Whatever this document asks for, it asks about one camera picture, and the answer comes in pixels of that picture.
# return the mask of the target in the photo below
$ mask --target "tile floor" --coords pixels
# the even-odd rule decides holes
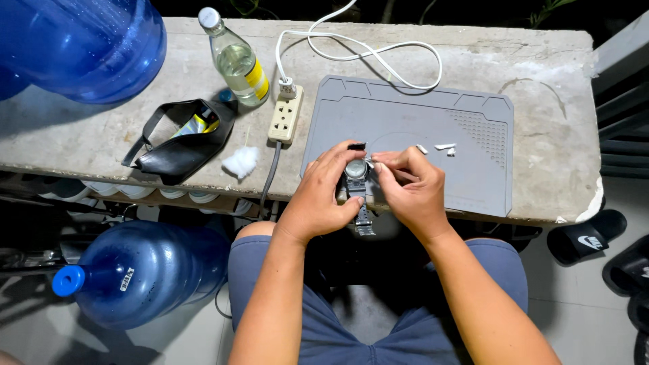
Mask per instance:
[[[604,264],[649,233],[649,181],[604,178],[607,208],[621,211],[626,232],[602,255],[560,266],[545,235],[522,252],[530,291],[530,318],[564,364],[633,364],[637,331],[626,315],[628,298],[604,284]],[[155,209],[138,212],[155,220]],[[389,332],[397,316],[377,303],[366,286],[351,286],[350,303],[334,302],[343,325],[362,342]],[[217,298],[229,310],[227,288]],[[232,347],[231,321],[213,300],[180,307],[137,329],[107,331],[80,316],[76,304],[53,297],[44,277],[13,278],[0,288],[0,349],[36,364],[226,364]]]

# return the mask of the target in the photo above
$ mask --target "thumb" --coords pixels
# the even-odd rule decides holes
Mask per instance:
[[[363,197],[360,196],[354,196],[347,199],[345,204],[340,206],[340,209],[343,211],[343,217],[345,221],[353,220],[354,217],[356,217],[356,215],[358,214],[358,211],[363,206],[364,202],[365,200],[363,200]]]
[[[378,174],[378,184],[386,199],[398,194],[399,190],[403,189],[395,179],[395,174],[385,164],[377,162],[374,164],[374,171]]]

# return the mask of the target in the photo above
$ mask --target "clear liquid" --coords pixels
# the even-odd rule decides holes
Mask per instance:
[[[230,44],[219,53],[215,66],[232,92],[244,105],[255,107],[268,99],[268,94],[259,100],[245,76],[252,70],[256,57],[248,45]]]

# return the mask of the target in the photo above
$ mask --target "gray silicone mat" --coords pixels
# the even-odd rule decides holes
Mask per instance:
[[[445,206],[504,217],[511,210],[514,108],[500,94],[436,88],[422,92],[379,80],[328,75],[318,89],[300,174],[348,138],[367,152],[421,144],[446,172]],[[455,157],[434,145],[457,144]],[[372,172],[368,194],[384,201]]]

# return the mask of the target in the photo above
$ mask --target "metal watch band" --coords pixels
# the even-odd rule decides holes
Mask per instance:
[[[365,179],[347,179],[347,192],[350,197],[363,197],[363,206],[354,221],[358,234],[361,236],[374,236],[372,221],[367,217],[367,202],[365,201],[365,194],[367,191],[365,190]]]

